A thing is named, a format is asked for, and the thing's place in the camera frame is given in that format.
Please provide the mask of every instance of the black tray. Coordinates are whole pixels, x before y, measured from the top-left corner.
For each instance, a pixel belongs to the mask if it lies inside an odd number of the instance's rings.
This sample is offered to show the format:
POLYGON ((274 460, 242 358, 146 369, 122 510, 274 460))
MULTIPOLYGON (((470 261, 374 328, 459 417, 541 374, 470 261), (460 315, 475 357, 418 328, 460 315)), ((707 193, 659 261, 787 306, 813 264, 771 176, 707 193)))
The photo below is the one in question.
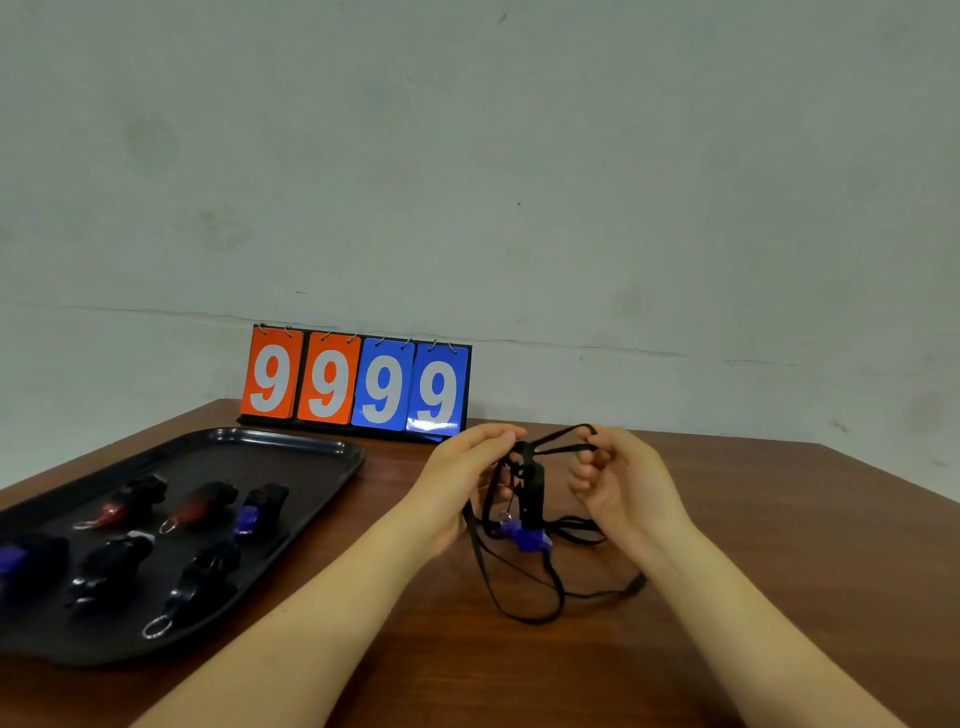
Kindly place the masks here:
POLYGON ((153 652, 195 634, 221 617, 266 571, 307 524, 357 472, 362 448, 339 440, 224 427, 182 435, 0 512, 0 544, 17 533, 40 531, 70 540, 70 566, 40 594, 18 596, 0 587, 0 653, 38 657, 73 666, 93 666, 153 652), (148 522, 75 531, 74 522, 94 518, 105 496, 132 477, 157 473, 167 480, 167 498, 148 522), (108 538, 128 530, 156 534, 183 496, 210 480, 229 480, 239 491, 219 521, 200 530, 178 528, 157 536, 140 565, 132 591, 110 605, 65 608, 66 588, 81 559, 108 538), (247 493, 267 482, 290 489, 276 533, 241 546, 239 570, 230 576, 235 594, 205 619, 174 627, 156 640, 140 635, 163 604, 183 567, 203 546, 232 536, 234 517, 247 493))

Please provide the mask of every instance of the wooden table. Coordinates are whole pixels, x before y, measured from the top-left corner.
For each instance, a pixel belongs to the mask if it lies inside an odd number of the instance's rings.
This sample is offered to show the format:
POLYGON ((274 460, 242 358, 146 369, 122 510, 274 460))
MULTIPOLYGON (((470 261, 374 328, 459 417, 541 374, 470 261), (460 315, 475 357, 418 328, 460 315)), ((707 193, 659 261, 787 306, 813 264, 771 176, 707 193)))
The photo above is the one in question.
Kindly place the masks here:
MULTIPOLYGON (((237 407, 214 401, 11 486, 0 491, 0 508, 183 432, 231 425, 237 407)), ((841 667, 911 726, 960 724, 960 505, 821 446, 642 436, 660 450, 694 521, 841 667)), ((0 726, 128 725, 336 558, 403 496, 431 450, 360 442, 368 460, 356 480, 211 634, 113 668, 0 660, 0 726)), ((548 480, 548 490, 548 515, 578 512, 565 489, 548 480)), ((580 591, 633 575, 612 546, 559 545, 554 561, 580 591)), ((505 604, 549 605, 542 587, 496 563, 490 569, 505 604)), ((574 602, 553 624, 523 626, 493 608, 463 539, 407 589, 330 724, 501 721, 739 724, 654 588, 629 600, 574 602)))

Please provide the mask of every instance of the metal ring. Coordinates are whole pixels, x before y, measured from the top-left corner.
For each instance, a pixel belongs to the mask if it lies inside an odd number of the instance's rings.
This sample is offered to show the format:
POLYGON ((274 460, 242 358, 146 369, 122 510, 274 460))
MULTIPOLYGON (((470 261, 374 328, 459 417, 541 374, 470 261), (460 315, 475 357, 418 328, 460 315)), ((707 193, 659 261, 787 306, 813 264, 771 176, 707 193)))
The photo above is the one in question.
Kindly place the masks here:
POLYGON ((165 533, 170 533, 174 528, 177 527, 177 525, 178 525, 177 517, 171 516, 169 519, 167 519, 166 521, 160 524, 160 528, 158 528, 156 532, 162 536, 165 533))
POLYGON ((170 628, 174 625, 174 620, 172 617, 167 615, 160 615, 156 619, 151 619, 147 622, 147 626, 140 630, 140 634, 143 636, 144 640, 155 640, 157 637, 163 637, 167 632, 170 631, 170 628), (158 624, 163 626, 159 629, 156 629, 158 624))

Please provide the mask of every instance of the wall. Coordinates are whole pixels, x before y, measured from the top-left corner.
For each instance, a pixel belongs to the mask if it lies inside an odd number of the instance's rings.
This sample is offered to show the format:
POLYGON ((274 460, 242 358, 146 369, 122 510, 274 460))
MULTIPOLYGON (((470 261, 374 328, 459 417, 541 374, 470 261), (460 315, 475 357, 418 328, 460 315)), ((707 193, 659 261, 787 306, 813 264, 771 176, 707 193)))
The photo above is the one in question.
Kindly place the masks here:
POLYGON ((960 498, 960 14, 8 0, 0 484, 239 396, 253 321, 472 416, 818 440, 960 498))

